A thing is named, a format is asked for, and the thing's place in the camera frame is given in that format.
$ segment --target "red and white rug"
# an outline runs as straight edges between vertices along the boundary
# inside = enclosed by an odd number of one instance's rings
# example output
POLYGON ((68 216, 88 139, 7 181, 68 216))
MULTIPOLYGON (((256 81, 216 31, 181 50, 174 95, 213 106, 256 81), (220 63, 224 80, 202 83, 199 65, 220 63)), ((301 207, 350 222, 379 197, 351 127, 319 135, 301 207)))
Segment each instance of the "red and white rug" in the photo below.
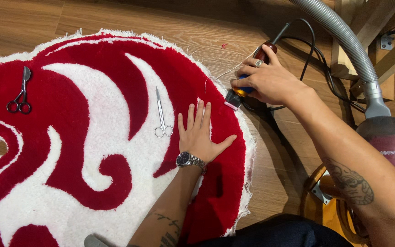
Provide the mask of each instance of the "red and white rug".
POLYGON ((125 246, 177 172, 178 113, 212 103, 211 139, 238 138, 201 177, 182 238, 231 235, 248 214, 255 143, 224 106, 226 89, 175 44, 132 32, 81 31, 0 58, 0 246, 125 246), (27 66, 30 114, 8 113, 27 66), (171 137, 160 125, 156 87, 171 137))

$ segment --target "vacuum hose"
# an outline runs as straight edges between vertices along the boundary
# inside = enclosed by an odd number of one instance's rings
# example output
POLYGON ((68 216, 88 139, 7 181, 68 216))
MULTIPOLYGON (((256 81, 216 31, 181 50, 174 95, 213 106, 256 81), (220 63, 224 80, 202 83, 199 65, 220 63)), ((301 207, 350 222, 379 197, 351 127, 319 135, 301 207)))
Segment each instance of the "vacuum hose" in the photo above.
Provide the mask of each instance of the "vacuum hose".
POLYGON ((367 100, 365 117, 386 115, 391 112, 384 104, 382 90, 377 81, 377 74, 356 35, 350 27, 321 0, 289 0, 297 5, 337 40, 348 58, 352 62, 359 79, 364 87, 364 96, 367 100))

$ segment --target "silver ring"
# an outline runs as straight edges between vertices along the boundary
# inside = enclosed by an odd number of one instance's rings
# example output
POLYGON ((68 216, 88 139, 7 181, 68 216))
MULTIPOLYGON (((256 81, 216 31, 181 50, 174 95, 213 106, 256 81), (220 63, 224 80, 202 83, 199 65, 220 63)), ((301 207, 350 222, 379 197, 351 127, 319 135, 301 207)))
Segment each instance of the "silver ring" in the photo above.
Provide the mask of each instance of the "silver ring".
POLYGON ((262 63, 264 63, 263 60, 257 60, 257 61, 255 62, 255 67, 256 67, 256 68, 260 67, 260 65, 261 65, 262 63))

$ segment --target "silver scissors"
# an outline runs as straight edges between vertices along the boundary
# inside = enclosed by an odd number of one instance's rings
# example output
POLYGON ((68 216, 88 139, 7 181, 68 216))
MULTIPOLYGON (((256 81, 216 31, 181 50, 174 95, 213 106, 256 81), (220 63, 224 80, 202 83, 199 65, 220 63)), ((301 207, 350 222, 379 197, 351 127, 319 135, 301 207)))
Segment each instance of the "silver scissors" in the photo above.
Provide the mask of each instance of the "silver scissors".
POLYGON ((172 125, 166 125, 164 123, 164 114, 162 113, 161 98, 159 97, 158 87, 156 87, 156 100, 158 101, 159 120, 161 121, 161 126, 155 128, 155 136, 158 137, 158 138, 161 138, 164 135, 171 136, 173 134, 173 126, 172 125), (165 129, 168 128, 168 127, 172 128, 172 132, 170 134, 167 134, 165 132, 165 129), (156 134, 156 130, 157 129, 161 129, 161 131, 162 131, 162 135, 161 136, 156 134))
POLYGON ((12 101, 8 102, 7 104, 7 110, 10 113, 15 113, 17 111, 20 111, 23 114, 29 114, 31 111, 31 106, 30 104, 27 103, 27 91, 25 90, 25 85, 27 84, 27 81, 30 79, 30 69, 24 66, 24 73, 22 75, 22 87, 21 87, 21 92, 19 95, 12 101), (23 95, 22 97, 22 102, 19 103, 18 100, 23 95))

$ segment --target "wristwatch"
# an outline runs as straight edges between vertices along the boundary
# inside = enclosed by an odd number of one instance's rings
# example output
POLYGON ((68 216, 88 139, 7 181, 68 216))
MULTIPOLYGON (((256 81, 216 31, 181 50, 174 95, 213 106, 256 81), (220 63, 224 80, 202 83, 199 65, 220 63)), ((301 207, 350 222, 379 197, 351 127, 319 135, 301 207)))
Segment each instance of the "wristwatch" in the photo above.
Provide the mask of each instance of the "wristwatch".
POLYGON ((179 168, 195 165, 202 169, 202 175, 207 172, 207 164, 203 160, 197 158, 196 156, 190 154, 187 151, 182 152, 178 155, 178 157, 176 158, 176 165, 179 168))

